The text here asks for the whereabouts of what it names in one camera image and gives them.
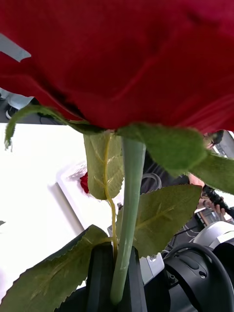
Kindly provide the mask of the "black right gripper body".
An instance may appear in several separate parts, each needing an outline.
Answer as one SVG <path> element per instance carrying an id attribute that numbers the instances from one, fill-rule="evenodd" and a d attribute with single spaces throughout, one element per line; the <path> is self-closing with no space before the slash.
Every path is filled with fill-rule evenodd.
<path id="1" fill-rule="evenodd" d="M 148 312 L 169 312 L 171 298 L 164 273 L 159 273 L 145 285 L 145 299 Z"/>

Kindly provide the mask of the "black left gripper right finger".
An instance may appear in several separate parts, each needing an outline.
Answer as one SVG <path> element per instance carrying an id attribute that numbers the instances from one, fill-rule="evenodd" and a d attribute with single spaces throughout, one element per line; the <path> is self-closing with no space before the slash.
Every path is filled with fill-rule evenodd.
<path id="1" fill-rule="evenodd" d="M 120 312 L 146 312 L 147 305 L 141 276 L 138 251 L 132 247 Z"/>

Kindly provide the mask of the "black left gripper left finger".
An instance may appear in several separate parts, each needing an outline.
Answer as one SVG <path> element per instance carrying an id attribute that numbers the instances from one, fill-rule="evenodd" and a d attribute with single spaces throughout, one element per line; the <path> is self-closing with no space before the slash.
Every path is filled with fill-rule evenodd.
<path id="1" fill-rule="evenodd" d="M 88 312 L 113 312 L 115 307 L 110 300 L 114 272 L 113 247 L 102 243 L 93 248 L 86 285 Z"/>

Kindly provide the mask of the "person's hand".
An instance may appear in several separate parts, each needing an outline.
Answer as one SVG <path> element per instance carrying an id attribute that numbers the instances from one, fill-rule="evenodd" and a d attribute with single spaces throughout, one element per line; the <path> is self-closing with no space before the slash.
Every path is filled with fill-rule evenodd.
<path id="1" fill-rule="evenodd" d="M 221 208 L 220 205 L 218 205 L 218 204 L 214 205 L 209 199 L 200 198 L 198 205 L 197 205 L 197 208 L 198 209 L 209 208 L 209 209 L 212 209 L 213 211 L 217 212 L 218 214 L 222 214 L 222 215 L 225 215 L 225 213 L 226 213 L 224 208 Z"/>

